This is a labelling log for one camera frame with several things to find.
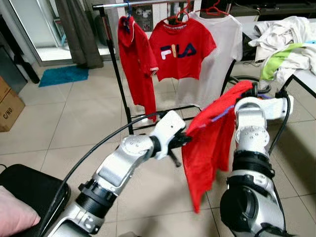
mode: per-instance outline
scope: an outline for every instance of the white t-shirt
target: white t-shirt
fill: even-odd
[[[202,23],[212,34],[216,49],[202,61],[199,80],[183,78],[177,89],[177,106],[206,108],[218,99],[232,61],[242,58],[242,25],[233,16],[204,19],[195,12],[189,16]]]

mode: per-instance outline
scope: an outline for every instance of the black case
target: black case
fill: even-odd
[[[0,174],[0,186],[4,186],[17,199],[23,201],[32,207],[42,218],[47,213],[50,203],[61,185],[62,180],[54,178],[50,175],[41,173],[21,164],[15,164],[5,169]],[[66,184],[59,195],[48,228],[53,224],[61,212],[64,210],[69,198],[71,190]],[[14,237],[37,237],[40,222],[32,228],[14,235]]]

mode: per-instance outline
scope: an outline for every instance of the red t-shirt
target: red t-shirt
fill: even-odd
[[[192,18],[181,26],[160,21],[149,42],[158,62],[158,80],[198,79],[203,58],[216,48],[211,33]]]
[[[123,16],[118,23],[120,61],[134,104],[144,106],[145,113],[151,114],[156,112],[152,75],[158,70],[158,65],[145,32],[132,16],[128,32],[125,21]]]
[[[217,169],[229,169],[229,149],[235,128],[234,105],[236,99],[251,88],[248,80],[237,83],[199,113],[186,131],[192,141],[182,147],[182,160],[196,213],[202,195],[212,188]]]

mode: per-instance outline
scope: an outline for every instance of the white table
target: white table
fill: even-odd
[[[316,24],[316,19],[309,19]],[[256,22],[244,23],[242,31],[252,40],[258,38],[258,33],[254,30]],[[296,70],[296,72],[285,82],[282,89],[286,89],[292,80],[296,80],[305,90],[316,98],[316,76],[310,70]]]

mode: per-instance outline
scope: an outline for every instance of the red hanger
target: red hanger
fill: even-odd
[[[187,3],[188,3],[188,5],[186,7],[184,7],[182,11],[179,11],[177,15],[169,16],[169,17],[163,19],[162,21],[176,19],[176,23],[177,24],[185,25],[186,22],[179,21],[178,19],[179,19],[179,15],[182,14],[182,13],[186,14],[188,16],[188,19],[190,18],[189,14],[187,12],[187,9],[191,6],[190,5],[190,0],[187,0]]]
[[[221,10],[219,10],[219,9],[216,7],[216,5],[219,4],[220,1],[221,1],[221,0],[218,0],[216,3],[214,3],[213,6],[207,8],[207,9],[201,9],[201,10],[198,10],[198,11],[205,11],[207,15],[211,15],[211,16],[219,16],[220,13],[223,13],[223,14],[225,14],[225,15],[228,16],[229,14],[228,14],[227,12],[221,11]],[[216,10],[217,12],[216,12],[216,13],[214,13],[214,12],[209,12],[209,11],[212,10],[212,9]]]

